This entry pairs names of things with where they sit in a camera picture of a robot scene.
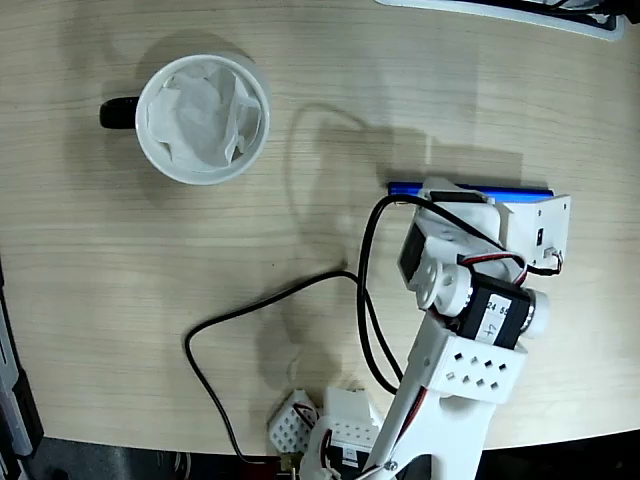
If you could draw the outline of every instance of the wooden table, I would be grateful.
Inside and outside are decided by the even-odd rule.
[[[0,250],[47,435],[230,452],[182,351],[196,322],[354,269],[388,180],[548,183],[573,195],[564,274],[489,447],[640,427],[640,30],[615,44],[373,0],[6,0]],[[273,89],[255,165],[226,185],[156,172],[98,107],[168,61],[244,52]],[[421,320],[395,267],[411,208],[376,237],[371,287],[397,356]],[[354,288],[333,280],[195,341],[247,453],[295,387],[366,387]]]

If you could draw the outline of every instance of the black mug handle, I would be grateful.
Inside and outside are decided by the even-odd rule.
[[[100,125],[123,130],[136,128],[136,107],[140,97],[122,97],[107,100],[100,107]]]

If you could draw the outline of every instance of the black cable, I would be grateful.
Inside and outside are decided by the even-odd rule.
[[[494,7],[512,8],[529,13],[539,13],[545,15],[551,15],[555,17],[570,17],[580,15],[592,15],[592,14],[617,14],[610,7],[610,0],[603,0],[598,5],[589,8],[558,8],[555,5],[545,5],[542,3],[526,2],[522,0],[483,0],[482,3],[491,5]]]
[[[552,9],[552,10],[555,10],[556,8],[560,8],[561,6],[563,6],[568,1],[569,0],[560,0],[559,2],[556,2],[553,5],[549,5],[549,8]]]
[[[474,237],[484,240],[485,242],[493,245],[495,248],[497,248],[500,251],[503,251],[503,252],[506,251],[502,245],[500,245],[498,242],[486,236],[484,233],[482,233],[480,230],[475,228],[473,225],[468,224],[467,222],[457,217],[453,213],[449,212],[448,210],[445,210],[441,206],[429,200],[426,200],[422,197],[399,194],[399,195],[388,195],[383,199],[381,199],[376,204],[376,206],[373,207],[373,210],[369,215],[369,221],[367,222],[367,226],[365,228],[364,235],[362,237],[362,247],[360,248],[360,260],[358,261],[358,279],[360,279],[360,281],[358,282],[358,289],[357,289],[357,296],[356,296],[356,314],[358,317],[358,332],[360,333],[360,343],[362,345],[362,353],[364,354],[365,359],[367,359],[367,364],[370,363],[368,359],[373,359],[371,346],[368,344],[368,342],[365,341],[367,338],[367,318],[365,313],[365,304],[366,304],[366,297],[367,297],[367,274],[369,271],[369,257],[371,256],[373,236],[376,231],[376,225],[378,224],[378,220],[380,219],[380,216],[382,215],[382,212],[384,211],[384,209],[387,208],[392,203],[409,203],[412,205],[416,205],[418,207],[425,208],[435,213],[436,215],[444,218],[445,220],[448,220],[449,222],[454,224],[456,227],[467,232],[469,235],[473,235]],[[514,258],[514,260],[520,266],[520,268],[524,268],[525,263],[520,258]],[[558,273],[560,273],[559,269],[558,270],[540,269],[540,268],[535,268],[531,266],[528,267],[528,271],[530,273],[533,273],[534,275],[546,275],[546,276],[557,275]],[[382,375],[382,372],[380,372],[378,367],[375,365],[375,362],[369,365],[369,368],[371,369],[371,373],[373,374],[375,379],[378,381],[378,383],[388,392],[395,394],[396,389],[386,381],[386,379]]]
[[[229,441],[231,442],[231,446],[233,447],[233,450],[235,451],[236,455],[240,458],[240,460],[242,460],[245,463],[250,463],[250,464],[263,464],[265,462],[254,462],[252,460],[249,460],[247,457],[244,456],[244,454],[242,453],[242,451],[240,450],[240,446],[238,445],[238,440],[236,438],[235,432],[233,430],[233,425],[231,424],[231,420],[229,419],[229,416],[227,415],[227,412],[224,409],[224,406],[222,405],[222,402],[220,401],[220,399],[218,398],[218,396],[216,395],[216,393],[214,392],[213,388],[211,387],[211,385],[209,384],[209,382],[207,381],[207,378],[204,376],[204,374],[202,373],[202,370],[200,370],[200,367],[198,366],[194,356],[193,356],[193,352],[191,351],[191,341],[193,340],[193,337],[196,336],[196,334],[198,334],[199,332],[201,332],[202,330],[205,330],[209,327],[212,327],[214,325],[217,325],[219,323],[222,322],[226,322],[227,320],[231,320],[233,318],[237,318],[240,317],[242,315],[246,315],[248,313],[251,312],[255,312],[256,310],[260,310],[261,308],[267,307],[269,305],[272,305],[276,302],[279,302],[280,300],[283,300],[287,297],[289,297],[290,295],[293,295],[294,293],[299,292],[300,290],[304,290],[307,287],[310,287],[312,285],[315,285],[317,283],[323,282],[325,280],[329,280],[332,278],[348,278],[349,280],[354,281],[356,284],[358,284],[358,278],[351,272],[347,272],[347,271],[333,271],[333,272],[326,272],[326,273],[322,273],[320,275],[316,275],[308,280],[305,280],[297,285],[294,285],[280,293],[276,293],[275,295],[272,295],[270,297],[267,297],[263,300],[260,300],[252,305],[249,305],[247,307],[244,308],[240,308],[238,310],[234,310],[232,312],[226,313],[224,315],[220,315],[218,317],[214,317],[210,320],[206,320],[198,325],[196,325],[195,327],[193,327],[191,330],[189,330],[189,332],[187,332],[185,338],[184,338],[184,350],[185,350],[185,354],[187,356],[187,360],[189,361],[189,365],[191,366],[191,369],[193,370],[193,372],[196,374],[196,376],[198,377],[198,380],[200,380],[200,383],[202,384],[202,386],[204,387],[204,389],[207,391],[207,393],[209,394],[209,397],[211,398],[211,400],[213,401],[213,403],[215,404],[216,408],[218,409],[218,413],[220,413],[220,417],[222,418],[222,421],[224,423],[224,426],[227,430],[227,435],[229,436]],[[371,301],[371,297],[369,296],[369,292],[367,292],[365,290],[365,298],[364,298],[364,302],[367,305],[367,308],[369,309],[369,315],[371,316],[371,323],[373,324],[373,328],[374,331],[376,333],[376,337],[378,338],[378,341],[380,342],[380,347],[382,348],[382,351],[384,352],[385,356],[387,357],[387,360],[389,361],[389,363],[391,364],[391,367],[393,368],[396,376],[398,376],[399,380],[402,380],[402,370],[400,369],[400,366],[398,365],[398,362],[396,361],[396,359],[393,356],[393,353],[391,352],[391,349],[389,348],[389,345],[387,344],[384,335],[382,333],[382,330],[380,329],[380,325],[378,322],[378,319],[376,317],[375,314],[375,310],[373,308],[373,302]],[[363,342],[364,344],[367,345],[368,350],[371,350],[371,346],[369,345],[369,337],[365,334],[365,336],[363,337],[362,332],[360,332],[360,340],[361,342]],[[365,356],[365,360],[367,361],[367,365],[370,369],[372,369],[373,371],[377,371],[380,372],[380,370],[378,369],[378,366],[375,363],[375,359],[373,358],[373,356],[371,357],[367,357]],[[387,380],[382,377],[382,380],[384,381],[385,385],[390,385],[389,382],[387,382]]]

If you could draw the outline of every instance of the tissue paper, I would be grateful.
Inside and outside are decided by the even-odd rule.
[[[261,116],[251,87],[214,61],[176,72],[148,107],[151,136],[177,166],[194,172],[229,166],[255,139]]]

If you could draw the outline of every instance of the white robotic arm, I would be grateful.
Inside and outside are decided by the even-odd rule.
[[[547,296],[523,285],[528,270],[559,273],[570,197],[496,204],[443,179],[421,196],[485,238],[416,209],[398,265],[425,315],[398,392],[380,425],[364,392],[328,388],[301,480],[392,479],[422,455],[433,479],[472,480],[527,356],[519,337],[547,323]]]

